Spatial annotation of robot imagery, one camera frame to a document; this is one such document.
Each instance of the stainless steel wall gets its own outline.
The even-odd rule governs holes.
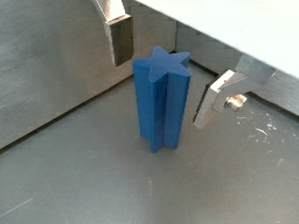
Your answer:
[[[125,0],[134,58],[174,47],[176,22]],[[110,88],[132,73],[113,67],[108,39],[85,0],[0,2],[0,148]]]

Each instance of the blue star-shaped block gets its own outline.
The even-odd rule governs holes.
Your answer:
[[[192,75],[188,63],[188,52],[169,54],[160,46],[150,57],[133,61],[140,134],[152,152],[162,146],[177,148]]]

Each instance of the white ledge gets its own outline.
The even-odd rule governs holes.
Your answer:
[[[137,2],[299,78],[299,1]]]

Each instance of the gray floor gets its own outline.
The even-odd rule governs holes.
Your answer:
[[[297,118],[249,98],[196,129],[190,70],[177,150],[150,154],[129,78],[0,155],[1,224],[297,223]]]

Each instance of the star-shaped top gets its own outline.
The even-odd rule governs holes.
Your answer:
[[[152,56],[148,58],[134,59],[133,65],[150,69],[148,80],[157,81],[165,74],[178,74],[190,76],[186,69],[189,63],[189,53],[168,53],[160,46],[153,48]]]

